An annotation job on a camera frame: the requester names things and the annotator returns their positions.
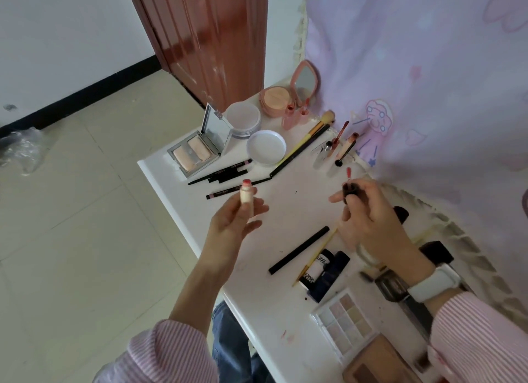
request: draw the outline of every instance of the tiled floor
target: tiled floor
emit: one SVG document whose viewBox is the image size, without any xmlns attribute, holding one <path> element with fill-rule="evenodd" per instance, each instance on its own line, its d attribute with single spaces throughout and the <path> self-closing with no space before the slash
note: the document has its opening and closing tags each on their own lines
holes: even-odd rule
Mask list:
<svg viewBox="0 0 528 383">
<path fill-rule="evenodd" d="M 159 71 L 48 127 L 35 173 L 0 169 L 1 383 L 90 382 L 168 316 L 196 257 L 136 161 L 202 117 Z"/>
</svg>

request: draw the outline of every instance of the lip gloss wand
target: lip gloss wand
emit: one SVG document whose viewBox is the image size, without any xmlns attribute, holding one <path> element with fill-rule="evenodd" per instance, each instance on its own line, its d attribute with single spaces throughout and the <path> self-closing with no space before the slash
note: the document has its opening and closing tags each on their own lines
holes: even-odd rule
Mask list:
<svg viewBox="0 0 528 383">
<path fill-rule="evenodd" d="M 337 146 L 339 145 L 339 139 L 341 137 L 341 134 L 345 131 L 345 129 L 347 128 L 348 126 L 348 122 L 349 120 L 347 120 L 345 122 L 345 124 L 343 125 L 343 127 L 341 128 L 341 131 L 339 132 L 339 134 L 337 135 L 337 137 L 335 137 L 333 140 L 332 140 L 332 150 L 330 151 L 330 153 L 328 154 L 327 158 L 330 158 L 332 156 L 332 154 L 334 153 L 335 149 L 337 148 Z"/>
</svg>

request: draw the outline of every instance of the woman's left hand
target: woman's left hand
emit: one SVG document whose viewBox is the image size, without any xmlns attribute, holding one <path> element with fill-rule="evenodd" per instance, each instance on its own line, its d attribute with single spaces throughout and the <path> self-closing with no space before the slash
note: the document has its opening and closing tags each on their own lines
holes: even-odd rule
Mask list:
<svg viewBox="0 0 528 383">
<path fill-rule="evenodd" d="M 266 213 L 269 206 L 261 198 L 253 199 L 254 215 Z M 221 280 L 223 285 L 231 276 L 242 240 L 253 230 L 262 226 L 261 220 L 248 223 L 250 206 L 241 205 L 240 193 L 234 194 L 212 217 L 199 264 Z"/>
</svg>

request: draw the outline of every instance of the powder compact with mirror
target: powder compact with mirror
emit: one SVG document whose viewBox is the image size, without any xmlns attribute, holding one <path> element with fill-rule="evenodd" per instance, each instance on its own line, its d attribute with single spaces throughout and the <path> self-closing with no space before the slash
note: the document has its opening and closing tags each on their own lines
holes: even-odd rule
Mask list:
<svg viewBox="0 0 528 383">
<path fill-rule="evenodd" d="M 317 90 L 319 79 L 312 64 L 303 60 L 295 69 L 289 89 L 281 86 L 268 87 L 259 94 L 262 110 L 269 117 L 283 117 L 288 110 L 310 103 Z"/>
<path fill-rule="evenodd" d="M 167 150 L 186 178 L 217 160 L 227 148 L 233 126 L 210 104 L 205 108 L 202 128 Z"/>
</svg>

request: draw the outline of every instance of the makeup brush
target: makeup brush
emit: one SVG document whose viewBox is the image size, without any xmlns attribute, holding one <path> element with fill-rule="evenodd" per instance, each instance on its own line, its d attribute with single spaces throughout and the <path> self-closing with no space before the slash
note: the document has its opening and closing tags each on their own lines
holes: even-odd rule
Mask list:
<svg viewBox="0 0 528 383">
<path fill-rule="evenodd" d="M 312 137 L 315 133 L 317 133 L 325 124 L 331 123 L 334 120 L 334 118 L 335 118 L 335 114 L 332 111 L 326 111 L 325 113 L 323 113 L 323 115 L 321 116 L 321 120 L 308 132 L 308 134 L 306 134 L 302 138 L 301 141 L 297 143 L 297 145 L 295 145 L 295 147 L 290 151 L 288 155 L 282 158 L 282 160 L 277 164 L 277 166 L 279 166 L 282 162 L 287 160 L 295 151 L 299 149 L 301 145 L 306 143 L 310 139 L 310 137 Z"/>
<path fill-rule="evenodd" d="M 280 163 L 279 166 L 277 166 L 275 169 L 271 171 L 269 174 L 270 177 L 275 176 L 277 173 L 279 173 L 282 169 L 284 169 L 286 166 L 288 166 L 288 163 L 290 163 L 292 160 L 296 158 L 297 155 L 302 153 L 307 147 L 312 145 L 312 143 L 319 138 L 320 135 L 324 134 L 328 129 L 330 128 L 329 124 L 325 124 L 323 127 L 321 127 L 312 137 L 310 137 L 303 145 L 301 145 L 294 153 L 292 153 L 289 157 L 287 157 L 284 162 Z"/>
<path fill-rule="evenodd" d="M 341 137 L 341 134 L 345 131 L 345 129 L 347 128 L 348 126 L 348 120 L 345 122 L 345 124 L 343 125 L 343 128 L 341 129 L 341 131 L 339 132 L 339 134 L 337 135 L 337 137 L 335 137 L 333 140 L 332 140 L 332 150 L 330 151 L 330 153 L 328 154 L 327 158 L 330 158 L 332 156 L 332 154 L 334 153 L 335 149 L 337 148 L 337 146 L 339 145 L 339 139 Z"/>
</svg>

